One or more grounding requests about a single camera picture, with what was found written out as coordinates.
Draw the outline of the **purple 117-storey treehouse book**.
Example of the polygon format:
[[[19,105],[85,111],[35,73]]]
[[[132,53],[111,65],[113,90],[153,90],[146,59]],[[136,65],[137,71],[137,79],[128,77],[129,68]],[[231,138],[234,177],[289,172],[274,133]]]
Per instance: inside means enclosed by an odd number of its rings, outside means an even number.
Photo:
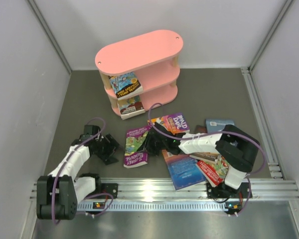
[[[144,143],[147,139],[150,126],[130,129],[126,133],[126,144],[123,166],[136,168],[148,163],[148,153]]]

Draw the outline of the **yellow Brideshead Revisited book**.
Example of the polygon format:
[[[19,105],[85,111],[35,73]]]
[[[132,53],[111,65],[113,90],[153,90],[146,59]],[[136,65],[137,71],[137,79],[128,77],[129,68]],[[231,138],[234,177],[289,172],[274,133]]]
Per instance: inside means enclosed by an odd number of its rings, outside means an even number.
[[[140,96],[134,96],[124,100],[118,100],[117,105],[120,111],[121,119],[129,119],[131,117],[145,113]]]

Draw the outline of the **169-storey treehouse book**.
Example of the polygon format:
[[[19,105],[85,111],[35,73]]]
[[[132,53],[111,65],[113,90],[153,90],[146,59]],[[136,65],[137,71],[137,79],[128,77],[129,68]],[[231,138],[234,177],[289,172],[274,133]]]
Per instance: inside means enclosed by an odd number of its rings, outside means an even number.
[[[143,86],[134,72],[112,76],[109,81],[118,100],[130,98],[143,91]]]

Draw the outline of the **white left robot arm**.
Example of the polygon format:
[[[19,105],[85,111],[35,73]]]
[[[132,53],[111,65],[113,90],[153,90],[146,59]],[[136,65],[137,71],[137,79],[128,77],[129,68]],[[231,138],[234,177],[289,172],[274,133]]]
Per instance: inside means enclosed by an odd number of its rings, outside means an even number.
[[[96,125],[85,125],[83,133],[75,139],[59,165],[36,182],[36,215],[41,220],[71,220],[79,204],[86,199],[104,199],[94,209],[108,208],[117,198],[118,185],[104,184],[98,174],[79,174],[85,162],[95,155],[105,165],[118,162],[113,156],[120,148],[110,135],[102,135]]]

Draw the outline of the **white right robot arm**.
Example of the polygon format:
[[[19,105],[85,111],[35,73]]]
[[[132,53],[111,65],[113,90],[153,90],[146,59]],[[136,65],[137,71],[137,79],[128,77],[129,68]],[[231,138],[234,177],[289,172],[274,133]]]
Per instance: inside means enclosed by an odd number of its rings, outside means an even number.
[[[225,160],[224,177],[215,167],[199,159],[197,168],[211,186],[209,197],[213,199],[234,198],[241,192],[241,185],[251,174],[256,156],[262,151],[260,143],[236,126],[227,124],[222,130],[210,133],[172,133],[155,123],[149,129],[139,151],[157,155],[166,150],[173,155],[216,154]]]

